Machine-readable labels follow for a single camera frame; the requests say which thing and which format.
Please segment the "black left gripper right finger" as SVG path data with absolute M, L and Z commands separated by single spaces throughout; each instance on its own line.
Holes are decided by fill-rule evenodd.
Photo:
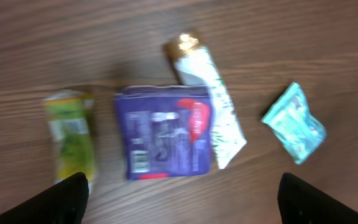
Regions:
M 358 212 L 286 172 L 278 188 L 283 224 L 358 224 Z

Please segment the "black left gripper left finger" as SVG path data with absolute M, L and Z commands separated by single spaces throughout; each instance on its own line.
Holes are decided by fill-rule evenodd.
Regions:
M 85 174 L 77 172 L 0 214 L 0 224 L 81 224 L 89 192 Z

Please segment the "teal tissue packet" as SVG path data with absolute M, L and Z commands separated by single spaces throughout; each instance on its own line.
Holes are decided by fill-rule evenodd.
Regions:
M 294 162 L 302 164 L 326 139 L 325 127 L 310 113 L 301 86 L 293 82 L 270 107 L 267 124 Z

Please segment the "green yellow snack packet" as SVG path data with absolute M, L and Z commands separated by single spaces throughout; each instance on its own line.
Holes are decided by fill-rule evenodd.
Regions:
M 97 176 L 93 144 L 92 94 L 79 90 L 61 90 L 43 100 L 55 156 L 56 183 L 82 172 L 89 192 Z

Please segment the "purple Carefree pad packet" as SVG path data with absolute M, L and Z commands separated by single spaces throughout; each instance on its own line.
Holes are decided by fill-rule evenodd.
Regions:
M 204 86 L 129 86 L 114 109 L 129 180 L 207 174 L 213 109 Z

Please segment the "white tube gold cap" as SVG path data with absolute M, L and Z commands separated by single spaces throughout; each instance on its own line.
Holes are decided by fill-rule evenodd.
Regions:
M 182 32 L 168 42 L 165 49 L 181 84 L 208 89 L 214 109 L 212 147 L 218 168 L 225 169 L 247 144 L 247 140 L 211 52 L 195 30 Z

